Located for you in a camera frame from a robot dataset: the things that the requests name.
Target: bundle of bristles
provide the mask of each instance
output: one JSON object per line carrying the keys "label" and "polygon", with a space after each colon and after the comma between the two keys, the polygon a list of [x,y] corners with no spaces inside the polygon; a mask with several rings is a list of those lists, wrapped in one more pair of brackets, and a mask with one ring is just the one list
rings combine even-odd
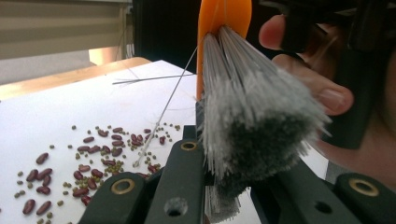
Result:
{"label": "bundle of bristles", "polygon": [[329,118],[309,89],[227,26],[204,39],[202,141],[214,186],[205,190],[212,223],[239,212],[254,181],[288,170]]}

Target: wooden table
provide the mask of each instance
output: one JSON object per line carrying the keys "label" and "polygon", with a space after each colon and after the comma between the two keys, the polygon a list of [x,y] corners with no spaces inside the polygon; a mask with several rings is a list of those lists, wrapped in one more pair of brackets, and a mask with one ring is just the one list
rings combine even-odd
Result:
{"label": "wooden table", "polygon": [[82,68],[71,72],[65,72],[52,76],[39,77],[24,80],[15,83],[9,83],[0,86],[0,100],[6,100],[12,97],[32,93],[35,91],[43,91],[54,87],[78,82],[92,77],[99,77],[107,73],[124,70],[126,68],[150,63],[144,58],[132,58],[114,63],[107,63],[99,66]]}

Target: red kidney bean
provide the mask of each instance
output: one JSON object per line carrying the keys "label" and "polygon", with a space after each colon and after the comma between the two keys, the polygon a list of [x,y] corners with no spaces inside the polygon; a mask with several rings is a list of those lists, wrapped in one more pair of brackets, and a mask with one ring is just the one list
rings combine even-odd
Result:
{"label": "red kidney bean", "polygon": [[37,157],[37,159],[35,160],[35,162],[39,165],[43,164],[44,161],[49,157],[49,153],[45,152],[43,154],[41,154],[40,156]]}
{"label": "red kidney bean", "polygon": [[93,141],[95,138],[94,137],[86,137],[84,138],[84,140],[82,140],[84,143],[90,143],[91,141]]}
{"label": "red kidney bean", "polygon": [[47,186],[41,186],[38,187],[35,191],[37,191],[37,193],[42,193],[45,195],[49,195],[50,194],[50,188]]}
{"label": "red kidney bean", "polygon": [[132,141],[131,143],[132,143],[132,145],[137,146],[137,147],[142,146],[142,143],[138,142],[138,141]]}
{"label": "red kidney bean", "polygon": [[38,173],[36,179],[37,180],[42,180],[44,179],[44,177],[46,177],[46,175],[50,175],[52,173],[52,169],[51,168],[47,168],[43,171],[41,171],[40,173]]}
{"label": "red kidney bean", "polygon": [[43,205],[41,205],[41,206],[37,209],[37,211],[36,211],[35,213],[36,213],[38,216],[43,215],[44,213],[47,212],[47,210],[49,210],[50,205],[51,205],[51,202],[50,202],[50,201],[44,202]]}
{"label": "red kidney bean", "polygon": [[77,180],[81,180],[82,178],[84,178],[84,176],[81,174],[80,171],[75,171],[75,172],[73,173],[73,176],[74,176],[74,178],[77,179]]}
{"label": "red kidney bean", "polygon": [[90,189],[97,189],[95,180],[93,178],[89,178],[87,180],[87,185],[88,185],[88,188],[90,188]]}
{"label": "red kidney bean", "polygon": [[165,136],[160,137],[160,144],[165,144]]}
{"label": "red kidney bean", "polygon": [[26,181],[32,182],[37,178],[38,171],[37,169],[33,169],[30,174],[26,177]]}
{"label": "red kidney bean", "polygon": [[149,177],[148,175],[145,175],[145,174],[142,174],[142,173],[136,173],[136,174],[142,176],[143,178]]}
{"label": "red kidney bean", "polygon": [[149,166],[148,166],[148,170],[149,170],[152,174],[154,174],[155,172],[157,172],[157,168],[156,168],[155,166],[153,166],[153,165],[149,165]]}
{"label": "red kidney bean", "polygon": [[87,196],[87,195],[82,196],[82,197],[81,197],[81,201],[85,204],[85,206],[88,206],[88,204],[89,204],[90,201],[91,201],[91,197],[90,197],[90,196]]}
{"label": "red kidney bean", "polygon": [[122,142],[122,141],[114,141],[114,142],[112,142],[111,144],[112,144],[114,147],[120,147],[120,146],[123,145],[123,142]]}
{"label": "red kidney bean", "polygon": [[77,151],[88,151],[88,150],[90,150],[90,147],[88,146],[82,146],[77,148]]}
{"label": "red kidney bean", "polygon": [[103,130],[98,130],[98,134],[99,134],[99,136],[102,136],[102,137],[107,137],[108,136],[108,132],[105,132]]}
{"label": "red kidney bean", "polygon": [[91,166],[89,166],[89,165],[80,165],[80,166],[78,167],[78,170],[79,170],[80,172],[87,172],[87,171],[90,171],[90,170],[91,170]]}
{"label": "red kidney bean", "polygon": [[22,212],[23,212],[25,215],[29,215],[29,214],[33,211],[34,208],[35,208],[35,200],[29,199],[29,200],[25,203],[25,206],[23,207]]}
{"label": "red kidney bean", "polygon": [[102,161],[102,164],[103,164],[103,165],[111,165],[111,166],[113,166],[113,165],[115,165],[116,163],[115,163],[114,161]]}
{"label": "red kidney bean", "polygon": [[122,140],[122,136],[119,134],[113,134],[113,135],[111,135],[111,138],[114,140]]}
{"label": "red kidney bean", "polygon": [[46,175],[46,176],[44,177],[44,180],[43,180],[43,186],[44,186],[44,187],[48,186],[48,185],[50,184],[50,181],[51,181],[50,175]]}
{"label": "red kidney bean", "polygon": [[102,178],[102,176],[103,176],[103,173],[101,171],[97,170],[97,169],[92,169],[91,174],[93,176],[96,176],[96,177],[99,177],[99,178]]}
{"label": "red kidney bean", "polygon": [[114,149],[114,150],[111,152],[111,155],[112,155],[113,157],[118,157],[121,153],[122,153],[122,148],[119,147],[119,148]]}
{"label": "red kidney bean", "polygon": [[103,146],[102,150],[104,150],[106,152],[106,154],[109,154],[111,152],[111,150],[108,146]]}
{"label": "red kidney bean", "polygon": [[137,141],[137,137],[136,137],[136,134],[131,134],[131,140],[133,141],[133,142],[136,142]]}
{"label": "red kidney bean", "polygon": [[90,192],[90,191],[89,191],[87,188],[84,188],[84,189],[76,189],[76,190],[73,192],[73,197],[78,198],[78,197],[81,197],[81,196],[83,196],[83,195],[88,194],[88,192]]}
{"label": "red kidney bean", "polygon": [[115,129],[113,129],[113,133],[120,133],[120,132],[122,132],[122,128],[115,128]]}
{"label": "red kidney bean", "polygon": [[95,153],[95,152],[98,152],[98,151],[100,151],[100,147],[99,146],[94,146],[94,147],[91,147],[88,150],[88,153],[92,154],[92,153]]}

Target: white surface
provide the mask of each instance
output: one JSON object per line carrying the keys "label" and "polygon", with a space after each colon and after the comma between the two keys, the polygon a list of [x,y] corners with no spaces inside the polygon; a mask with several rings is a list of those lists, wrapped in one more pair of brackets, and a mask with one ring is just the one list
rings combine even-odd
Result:
{"label": "white surface", "polygon": [[[163,61],[131,70],[140,78],[176,76],[182,73],[182,69]],[[109,146],[111,139],[99,137],[95,126],[105,130],[107,125],[112,128],[123,127],[130,133],[142,133],[145,128],[152,129],[178,80],[167,78],[132,85],[111,85],[123,78],[134,78],[134,75],[130,70],[125,70],[0,103],[0,162],[3,167],[0,174],[3,181],[0,185],[0,223],[36,223],[40,217],[35,211],[29,216],[21,212],[24,203],[31,198],[36,200],[35,210],[44,201],[52,201],[52,223],[79,221],[84,205],[73,198],[71,189],[65,189],[63,182],[73,184],[73,172],[79,164],[89,164],[89,160],[94,161],[92,168],[104,169],[99,154],[81,157],[78,161],[75,159],[77,147],[85,145],[82,139],[88,136],[87,130],[91,130],[95,136],[95,141],[88,145]],[[166,121],[181,126],[195,124],[195,79],[195,76],[183,77],[162,123]],[[73,131],[72,125],[76,125],[77,129]],[[163,127],[171,134],[174,142],[181,139],[182,130],[177,132],[169,126]],[[148,149],[157,155],[161,165],[165,165],[172,144],[160,146],[156,139],[153,140]],[[55,145],[55,149],[49,149],[49,145]],[[67,145],[73,145],[73,149],[67,148]],[[42,165],[35,164],[36,157],[43,152],[49,153],[49,159]],[[137,151],[125,148],[123,154],[127,159],[118,157],[118,160],[125,162],[125,171],[148,172],[143,165],[138,169],[132,167]],[[304,160],[317,175],[324,177],[327,161],[316,151],[311,150]],[[29,172],[34,168],[41,171],[48,167],[53,169],[49,185],[51,194],[37,194],[35,188],[41,185],[37,181],[33,189],[28,189],[25,178]],[[18,171],[24,172],[23,177],[17,176]],[[18,180],[23,180],[24,184],[17,185]],[[15,199],[14,194],[21,189],[26,191],[26,195]],[[68,196],[63,196],[64,190],[69,191]],[[60,200],[64,201],[62,207],[56,204]],[[248,194],[243,193],[240,200],[241,213],[226,223],[260,223]]]}

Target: brass ring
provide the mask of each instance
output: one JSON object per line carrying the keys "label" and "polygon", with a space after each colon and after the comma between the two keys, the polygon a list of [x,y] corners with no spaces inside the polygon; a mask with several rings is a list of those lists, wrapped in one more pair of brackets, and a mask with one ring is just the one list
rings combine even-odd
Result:
{"label": "brass ring", "polygon": [[197,148],[197,144],[194,142],[185,142],[181,144],[181,149],[186,151],[193,151]]}
{"label": "brass ring", "polygon": [[[118,184],[121,184],[121,183],[123,183],[123,182],[128,182],[128,184],[129,184],[128,188],[122,189],[122,190],[117,189],[117,185],[118,185]],[[134,181],[133,181],[132,179],[127,179],[127,178],[125,178],[125,179],[121,179],[121,180],[116,181],[116,182],[111,186],[111,191],[113,191],[113,193],[115,193],[115,194],[124,194],[124,193],[128,193],[128,192],[131,191],[133,188],[134,188]]]}
{"label": "brass ring", "polygon": [[379,194],[379,190],[376,186],[363,179],[351,178],[349,179],[349,186],[366,196],[376,197]]}

